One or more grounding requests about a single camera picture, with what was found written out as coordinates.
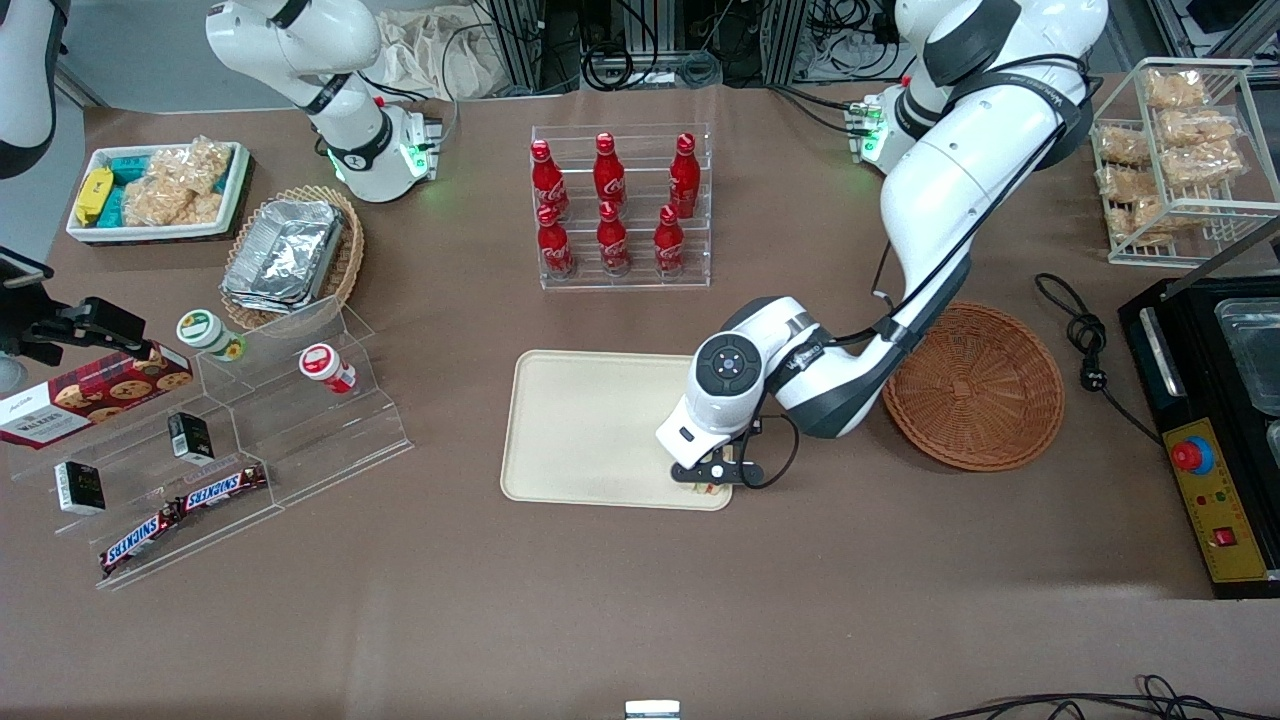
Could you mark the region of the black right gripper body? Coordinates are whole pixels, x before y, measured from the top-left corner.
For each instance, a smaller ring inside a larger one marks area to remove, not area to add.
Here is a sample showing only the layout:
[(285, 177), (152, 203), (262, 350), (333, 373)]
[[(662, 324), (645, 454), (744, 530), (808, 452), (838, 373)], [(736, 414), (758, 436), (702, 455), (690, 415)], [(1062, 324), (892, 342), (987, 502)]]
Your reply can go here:
[(77, 325), (88, 313), (91, 302), (86, 299), (72, 306), (50, 299), (3, 297), (3, 354), (56, 366), (64, 346), (91, 346), (83, 328)]

